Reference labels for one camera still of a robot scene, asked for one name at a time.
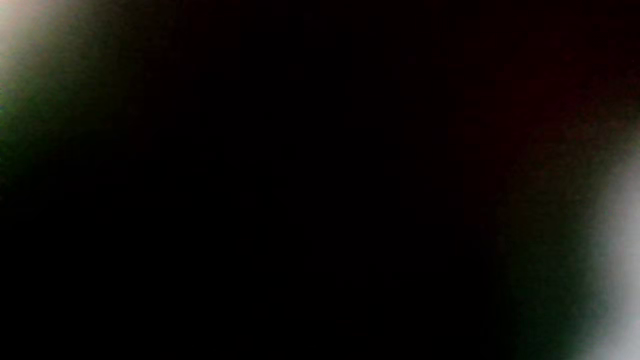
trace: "white light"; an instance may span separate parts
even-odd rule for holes
[[[593,255],[606,308],[579,360],[640,359],[640,133],[614,158],[596,210]]]

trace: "dark background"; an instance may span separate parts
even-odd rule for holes
[[[92,80],[3,190],[45,273],[98,294],[88,313],[116,297],[123,323],[224,323],[241,349],[570,354],[637,6],[146,3],[92,10]]]

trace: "bright light spot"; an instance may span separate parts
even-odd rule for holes
[[[596,205],[594,256],[607,310],[589,329],[579,360],[640,359],[640,138],[616,159]]]

